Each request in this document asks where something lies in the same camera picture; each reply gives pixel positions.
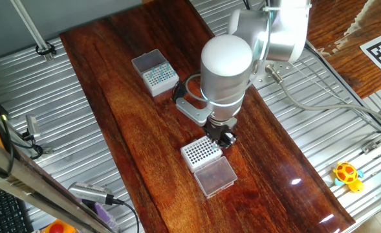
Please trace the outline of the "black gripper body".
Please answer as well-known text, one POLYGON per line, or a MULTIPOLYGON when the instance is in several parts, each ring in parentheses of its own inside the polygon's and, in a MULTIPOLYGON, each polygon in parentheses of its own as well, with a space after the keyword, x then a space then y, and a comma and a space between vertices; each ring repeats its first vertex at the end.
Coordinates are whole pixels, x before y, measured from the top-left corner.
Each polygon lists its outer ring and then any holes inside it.
POLYGON ((204 132, 212 140, 230 140, 234 139, 232 130, 227 125, 217 126, 214 124, 205 124, 204 132))

